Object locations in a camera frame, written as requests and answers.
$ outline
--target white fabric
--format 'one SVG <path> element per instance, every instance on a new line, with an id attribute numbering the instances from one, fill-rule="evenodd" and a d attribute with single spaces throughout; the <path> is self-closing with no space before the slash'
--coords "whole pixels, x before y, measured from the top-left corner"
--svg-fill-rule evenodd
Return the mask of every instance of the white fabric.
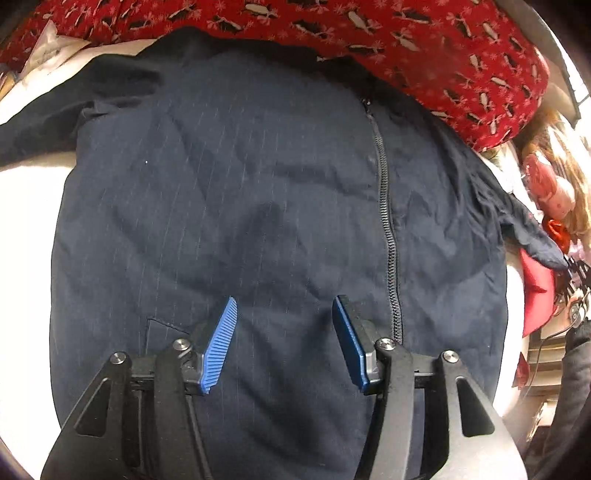
<path id="1" fill-rule="evenodd" d="M 523 266 L 517 248 L 506 245 L 507 261 L 507 307 L 509 319 L 507 321 L 507 332 L 505 334 L 505 345 L 503 349 L 503 360 L 501 372 L 496 386 L 495 399 L 492 406 L 496 412 L 503 416 L 515 405 L 515 393 L 519 396 L 517 388 L 513 388 L 513 380 L 519 354 L 521 353 L 523 341 L 523 324 L 525 317 L 525 294 L 523 280 Z"/>
<path id="2" fill-rule="evenodd" d="M 105 53 L 136 55 L 154 40 L 81 50 L 41 66 L 0 100 L 0 124 Z M 60 433 L 51 395 L 51 249 L 74 153 L 43 155 L 0 171 L 0 437 L 37 480 Z"/>

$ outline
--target red patterned fabric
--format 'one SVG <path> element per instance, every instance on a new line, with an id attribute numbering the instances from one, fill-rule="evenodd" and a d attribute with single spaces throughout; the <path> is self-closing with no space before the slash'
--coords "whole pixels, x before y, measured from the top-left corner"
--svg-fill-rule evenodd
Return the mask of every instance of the red patterned fabric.
<path id="1" fill-rule="evenodd" d="M 192 25 L 211 35 L 351 54 L 415 97 L 475 150 L 514 137 L 548 83 L 537 49 L 493 0 L 45 0 L 0 62 L 19 70 L 47 20 L 107 44 Z"/>

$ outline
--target dark blue garment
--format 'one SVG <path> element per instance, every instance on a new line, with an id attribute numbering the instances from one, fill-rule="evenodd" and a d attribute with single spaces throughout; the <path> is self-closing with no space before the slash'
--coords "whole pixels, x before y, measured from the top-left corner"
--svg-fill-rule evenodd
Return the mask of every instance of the dark blue garment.
<path id="1" fill-rule="evenodd" d="M 564 266 L 525 207 L 449 127 L 349 59 L 179 30 L 136 58 L 92 60 L 0 127 L 4 163 L 76 149 L 52 259 L 61 422 L 112 352 L 160 348 L 231 295 L 235 338 L 197 406 L 215 478 L 353 478 L 372 403 L 349 379 L 332 300 L 391 328 L 368 96 L 404 343 L 458 351 L 494 395 L 502 234 Z"/>

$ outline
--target zipper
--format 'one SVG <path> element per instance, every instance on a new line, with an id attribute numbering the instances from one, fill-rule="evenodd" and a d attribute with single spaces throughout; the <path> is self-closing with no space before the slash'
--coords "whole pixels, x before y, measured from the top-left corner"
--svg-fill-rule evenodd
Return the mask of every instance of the zipper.
<path id="1" fill-rule="evenodd" d="M 382 228 L 388 245 L 388 300 L 390 303 L 391 315 L 391 336 L 402 345 L 402 311 L 398 298 L 398 252 L 396 249 L 396 238 L 392 228 L 392 215 L 389 201 L 389 180 L 388 180 L 388 159 L 384 149 L 384 139 L 379 132 L 378 123 L 372 112 L 369 110 L 371 101 L 364 99 L 363 107 L 365 115 L 374 131 L 374 143 L 378 153 L 379 164 L 379 216 L 382 221 Z"/>

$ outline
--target blue gripper pad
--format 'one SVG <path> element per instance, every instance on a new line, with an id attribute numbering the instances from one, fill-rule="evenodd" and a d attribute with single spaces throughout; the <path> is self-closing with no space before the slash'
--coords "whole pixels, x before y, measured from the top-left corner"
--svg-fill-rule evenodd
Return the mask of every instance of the blue gripper pad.
<path id="1" fill-rule="evenodd" d="M 369 379 L 365 373 L 365 352 L 347 313 L 347 307 L 344 304 L 347 302 L 347 297 L 344 295 L 333 300 L 332 320 L 351 381 L 365 393 L 369 387 Z"/>
<path id="2" fill-rule="evenodd" d="M 201 391 L 208 394 L 220 378 L 226 353 L 230 347 L 230 341 L 234 335 L 236 321 L 238 319 L 238 307 L 236 300 L 229 298 L 226 308 L 220 317 L 216 329 L 213 332 L 207 349 L 203 354 L 203 375 L 201 377 Z"/>

